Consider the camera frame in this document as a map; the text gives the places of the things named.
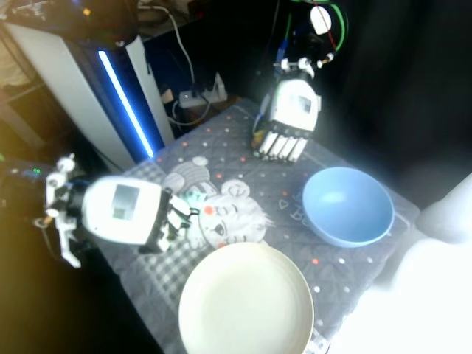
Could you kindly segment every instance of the blue light strip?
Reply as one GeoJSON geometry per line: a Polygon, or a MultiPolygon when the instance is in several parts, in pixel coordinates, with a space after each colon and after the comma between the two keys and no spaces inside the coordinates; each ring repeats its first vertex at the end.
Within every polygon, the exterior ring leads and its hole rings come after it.
{"type": "Polygon", "coordinates": [[[142,146],[144,146],[147,155],[149,157],[153,157],[153,149],[150,147],[149,141],[148,139],[146,139],[144,131],[142,131],[141,125],[139,124],[138,119],[136,118],[136,115],[134,114],[133,109],[131,108],[131,105],[128,102],[128,98],[126,98],[125,92],[123,91],[123,88],[121,87],[121,84],[118,81],[118,77],[115,74],[115,71],[113,70],[113,66],[111,66],[108,56],[102,50],[98,52],[98,56],[100,57],[100,60],[102,61],[102,64],[105,67],[105,70],[108,76],[110,77],[110,80],[113,83],[115,90],[117,90],[118,97],[121,100],[123,107],[125,107],[126,113],[128,113],[128,116],[130,117],[130,121],[133,124],[134,129],[138,133],[138,137],[141,140],[142,146]]]}

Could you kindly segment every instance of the gingham fabric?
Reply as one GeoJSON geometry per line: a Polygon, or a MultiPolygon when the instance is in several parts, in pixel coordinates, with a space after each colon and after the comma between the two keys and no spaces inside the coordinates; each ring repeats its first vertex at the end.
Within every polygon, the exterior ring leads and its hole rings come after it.
{"type": "MultiPolygon", "coordinates": [[[[196,167],[199,172],[195,172],[194,179],[209,176],[217,189],[232,178],[250,186],[251,197],[274,222],[264,241],[295,262],[312,291],[315,327],[306,353],[325,353],[329,340],[381,272],[398,238],[409,230],[419,210],[389,191],[396,217],[387,237],[358,249],[326,244],[306,227],[300,186],[317,170],[348,163],[315,142],[309,142],[293,165],[254,158],[249,147],[257,110],[248,100],[233,105],[126,175],[161,184],[174,167],[199,156],[208,161],[208,173],[196,167]]],[[[135,247],[102,241],[99,246],[164,352],[185,353],[178,332],[178,302],[188,276],[213,248],[205,245],[192,249],[184,237],[164,254],[140,255],[135,247]]]]}

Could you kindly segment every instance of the orange dot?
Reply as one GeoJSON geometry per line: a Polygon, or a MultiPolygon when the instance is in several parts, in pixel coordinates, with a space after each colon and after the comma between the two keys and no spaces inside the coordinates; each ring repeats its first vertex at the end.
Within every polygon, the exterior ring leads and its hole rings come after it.
{"type": "Polygon", "coordinates": [[[213,208],[210,205],[207,205],[204,208],[204,213],[207,214],[207,215],[213,215],[213,208]]]}

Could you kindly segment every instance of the gray quilted tablecloth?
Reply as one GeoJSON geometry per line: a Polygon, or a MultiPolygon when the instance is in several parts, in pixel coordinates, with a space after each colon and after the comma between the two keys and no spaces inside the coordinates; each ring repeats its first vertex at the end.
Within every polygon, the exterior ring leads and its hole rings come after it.
{"type": "Polygon", "coordinates": [[[409,230],[419,210],[389,191],[395,222],[388,237],[358,249],[326,244],[308,227],[301,186],[316,171],[348,166],[315,142],[294,165],[262,162],[251,154],[258,107],[244,100],[126,174],[172,188],[202,208],[189,234],[165,254],[140,255],[132,246],[98,241],[139,315],[166,354],[185,353],[178,301],[194,267],[226,243],[266,242],[289,256],[312,290],[315,328],[306,353],[325,353],[409,230]]]}

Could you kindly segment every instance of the cream round plate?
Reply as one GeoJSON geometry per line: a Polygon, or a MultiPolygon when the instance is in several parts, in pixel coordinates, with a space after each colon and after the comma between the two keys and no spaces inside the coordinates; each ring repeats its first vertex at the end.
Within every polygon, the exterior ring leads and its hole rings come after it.
{"type": "Polygon", "coordinates": [[[189,354],[302,354],[313,318],[300,270],[259,243],[225,246],[201,261],[178,309],[189,354]]]}

